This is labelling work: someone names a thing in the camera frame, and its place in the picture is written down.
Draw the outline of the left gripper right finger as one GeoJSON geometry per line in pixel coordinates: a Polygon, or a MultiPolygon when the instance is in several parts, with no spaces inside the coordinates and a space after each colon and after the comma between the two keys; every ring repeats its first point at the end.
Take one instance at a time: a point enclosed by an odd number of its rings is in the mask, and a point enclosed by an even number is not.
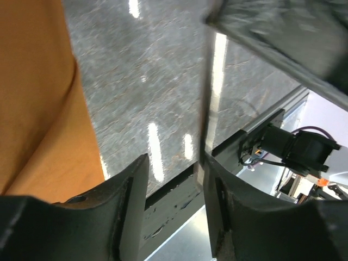
{"type": "Polygon", "coordinates": [[[275,198],[205,159],[204,200],[217,260],[347,260],[347,202],[275,198]]]}

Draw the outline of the orange cloth napkin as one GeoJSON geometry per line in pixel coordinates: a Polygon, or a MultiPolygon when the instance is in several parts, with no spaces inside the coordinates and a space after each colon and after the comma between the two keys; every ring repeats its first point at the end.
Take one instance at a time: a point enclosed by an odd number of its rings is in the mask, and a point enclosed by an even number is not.
{"type": "Polygon", "coordinates": [[[1,195],[59,202],[103,181],[61,1],[1,1],[1,195]]]}

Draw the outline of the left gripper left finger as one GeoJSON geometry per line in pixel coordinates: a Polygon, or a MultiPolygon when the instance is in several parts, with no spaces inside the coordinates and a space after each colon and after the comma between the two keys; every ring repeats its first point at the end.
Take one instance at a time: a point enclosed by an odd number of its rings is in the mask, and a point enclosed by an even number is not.
{"type": "Polygon", "coordinates": [[[1,197],[1,260],[136,260],[149,157],[64,203],[1,197]]]}

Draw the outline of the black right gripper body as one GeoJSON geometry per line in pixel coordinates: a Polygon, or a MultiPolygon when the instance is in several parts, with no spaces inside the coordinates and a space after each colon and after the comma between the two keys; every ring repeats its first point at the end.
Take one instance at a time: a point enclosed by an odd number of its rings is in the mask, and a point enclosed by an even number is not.
{"type": "Polygon", "coordinates": [[[347,109],[347,1],[214,1],[204,21],[347,109]]]}

